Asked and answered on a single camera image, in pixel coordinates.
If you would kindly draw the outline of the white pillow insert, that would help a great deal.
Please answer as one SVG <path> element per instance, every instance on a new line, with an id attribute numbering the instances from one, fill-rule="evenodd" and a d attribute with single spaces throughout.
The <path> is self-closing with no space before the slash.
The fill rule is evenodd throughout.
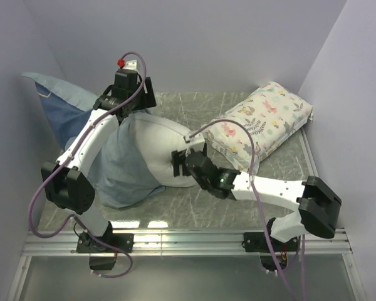
<path id="1" fill-rule="evenodd" d="M 185 152 L 184 137 L 191 130 L 173 120 L 148 113 L 131 115 L 129 127 L 135 145 L 140 151 L 149 171 L 163 186 L 192 187 L 197 184 L 192 176 L 173 176 L 171 153 Z"/>

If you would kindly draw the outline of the blue pillowcase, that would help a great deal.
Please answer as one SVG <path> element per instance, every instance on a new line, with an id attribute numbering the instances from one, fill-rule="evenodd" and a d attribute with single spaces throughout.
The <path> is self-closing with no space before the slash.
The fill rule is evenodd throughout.
<path id="1" fill-rule="evenodd" d="M 35 72 L 41 106 L 62 150 L 66 150 L 88 122 L 97 96 L 72 83 Z M 129 115 L 103 144 L 88 173 L 100 202 L 113 209 L 132 206 L 165 190 L 149 171 L 132 134 Z"/>

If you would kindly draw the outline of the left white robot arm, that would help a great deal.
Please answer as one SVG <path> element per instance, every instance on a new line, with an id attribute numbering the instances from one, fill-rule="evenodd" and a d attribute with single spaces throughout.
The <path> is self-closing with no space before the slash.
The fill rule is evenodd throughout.
<path id="1" fill-rule="evenodd" d="M 94 207 L 95 188 L 88 173 L 104 143 L 132 113 L 156 105 L 152 83 L 145 74 L 126 66 L 115 73 L 114 83 L 95 100 L 84 126 L 55 162 L 45 162 L 39 192 L 69 212 L 84 230 L 83 244 L 106 252 L 115 245 L 111 222 Z"/>

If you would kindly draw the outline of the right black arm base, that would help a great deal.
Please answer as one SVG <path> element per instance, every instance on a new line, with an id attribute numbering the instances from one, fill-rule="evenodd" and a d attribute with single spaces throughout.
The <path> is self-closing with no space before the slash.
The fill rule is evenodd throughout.
<path id="1" fill-rule="evenodd" d="M 270 241 L 277 262 L 280 264 L 282 271 L 284 271 L 292 264 L 292 262 L 290 262 L 288 259 L 288 253 L 295 251 L 294 260 L 297 258 L 300 251 L 301 238 L 297 236 L 283 243 L 278 241 L 277 239 L 270 237 Z M 264 232 L 244 232 L 241 246 L 244 248 L 246 253 L 260 254 L 260 263 L 266 273 L 274 273 L 276 276 L 279 275 L 277 265 L 275 264 L 271 256 L 271 252 L 266 242 L 266 236 Z"/>

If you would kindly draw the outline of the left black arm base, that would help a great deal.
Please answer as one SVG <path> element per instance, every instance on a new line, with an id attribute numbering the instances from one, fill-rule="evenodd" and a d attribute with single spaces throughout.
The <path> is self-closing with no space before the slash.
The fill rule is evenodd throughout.
<path id="1" fill-rule="evenodd" d="M 92 238 L 88 233 L 79 235 L 76 246 L 76 253 L 88 255 L 90 270 L 103 278 L 116 278 L 129 273 L 133 267 L 131 252 L 133 249 L 134 234 L 132 233 L 110 233 L 104 237 Z M 104 274 L 115 268 L 117 259 L 125 255 L 127 257 L 127 269 L 118 275 Z"/>

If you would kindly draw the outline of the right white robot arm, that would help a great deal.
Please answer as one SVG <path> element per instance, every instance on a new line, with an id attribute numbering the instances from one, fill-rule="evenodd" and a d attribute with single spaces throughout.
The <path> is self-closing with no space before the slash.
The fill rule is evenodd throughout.
<path id="1" fill-rule="evenodd" d="M 291 210 L 268 222 L 263 236 L 269 250 L 279 250 L 290 239 L 307 233 L 324 239 L 335 236 L 342 206 L 340 197 L 319 177 L 305 181 L 283 181 L 235 169 L 217 167 L 204 151 L 173 151 L 174 176 L 192 176 L 198 185 L 219 199 L 261 201 Z"/>

